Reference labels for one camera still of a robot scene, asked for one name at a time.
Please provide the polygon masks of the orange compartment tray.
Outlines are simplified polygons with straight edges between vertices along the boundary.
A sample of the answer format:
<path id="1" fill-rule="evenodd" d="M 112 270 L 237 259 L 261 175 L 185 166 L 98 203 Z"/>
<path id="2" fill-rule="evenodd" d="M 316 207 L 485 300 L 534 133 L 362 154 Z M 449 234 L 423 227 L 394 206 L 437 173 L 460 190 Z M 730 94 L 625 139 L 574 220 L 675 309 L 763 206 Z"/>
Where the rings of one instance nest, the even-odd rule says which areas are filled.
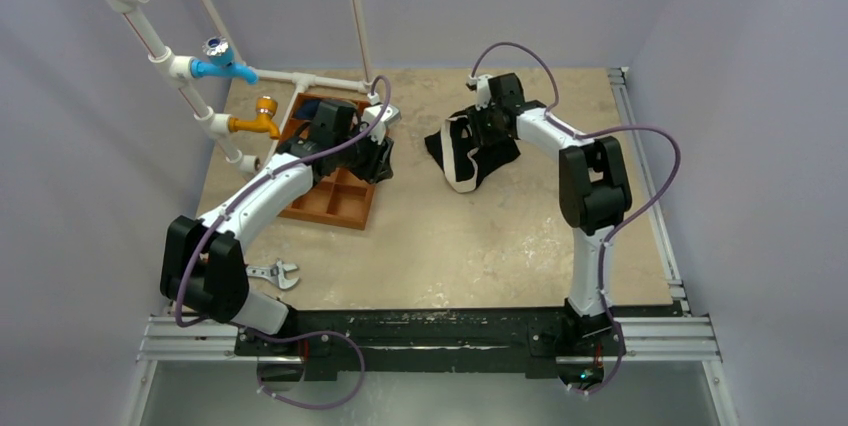
<path id="1" fill-rule="evenodd" d="M 337 99 L 355 105 L 360 113 L 369 106 L 361 99 L 345 99 L 315 93 L 296 93 L 283 127 L 286 139 L 304 124 L 296 118 L 304 105 L 322 99 Z M 349 170 L 340 168 L 320 180 L 308 193 L 295 199 L 278 216 L 321 225 L 365 230 L 376 187 L 355 177 Z"/>

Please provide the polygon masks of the black underwear white waistband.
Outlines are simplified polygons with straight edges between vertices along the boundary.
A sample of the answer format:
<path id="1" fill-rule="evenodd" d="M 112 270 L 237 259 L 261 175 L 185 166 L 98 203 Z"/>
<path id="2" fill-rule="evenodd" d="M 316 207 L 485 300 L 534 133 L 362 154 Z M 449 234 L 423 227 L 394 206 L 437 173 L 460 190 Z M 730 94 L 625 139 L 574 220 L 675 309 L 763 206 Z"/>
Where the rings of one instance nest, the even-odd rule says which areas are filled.
<path id="1" fill-rule="evenodd" d="M 445 181 L 460 194 L 475 191 L 487 176 L 521 155 L 509 137 L 488 146 L 478 146 L 475 139 L 468 117 L 462 113 L 450 116 L 424 139 L 427 153 L 442 170 Z"/>

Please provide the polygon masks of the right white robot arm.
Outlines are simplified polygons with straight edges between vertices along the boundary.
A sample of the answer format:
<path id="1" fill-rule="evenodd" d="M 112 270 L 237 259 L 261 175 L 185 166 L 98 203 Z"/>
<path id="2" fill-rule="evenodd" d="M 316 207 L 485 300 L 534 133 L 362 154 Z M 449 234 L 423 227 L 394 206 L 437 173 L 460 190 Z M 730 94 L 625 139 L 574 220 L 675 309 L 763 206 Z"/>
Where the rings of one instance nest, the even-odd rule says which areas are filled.
<path id="1" fill-rule="evenodd" d="M 612 136 L 592 139 L 554 119 L 546 105 L 525 98 L 514 73 L 470 76 L 466 86 L 475 94 L 467 113 L 479 146 L 523 141 L 557 163 L 559 208 L 574 241 L 567 302 L 576 314 L 562 325 L 561 338 L 569 350 L 584 353 L 601 337 L 593 318 L 611 305 L 607 282 L 614 231 L 633 202 L 622 146 Z"/>

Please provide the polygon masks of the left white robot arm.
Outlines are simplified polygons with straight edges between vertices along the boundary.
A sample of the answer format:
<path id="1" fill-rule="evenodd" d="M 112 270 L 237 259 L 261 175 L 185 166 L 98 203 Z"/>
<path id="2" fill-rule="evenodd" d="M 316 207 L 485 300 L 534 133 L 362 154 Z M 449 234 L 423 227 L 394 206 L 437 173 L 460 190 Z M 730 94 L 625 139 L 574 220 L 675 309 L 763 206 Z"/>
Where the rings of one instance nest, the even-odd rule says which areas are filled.
<path id="1" fill-rule="evenodd" d="M 364 111 L 322 100 L 245 186 L 199 218 L 179 216 L 166 232 L 159 289 L 179 308 L 259 331 L 272 354 L 297 345 L 290 307 L 252 287 L 244 253 L 287 206 L 337 169 L 376 184 L 392 177 L 391 125 L 399 110 L 376 100 Z"/>

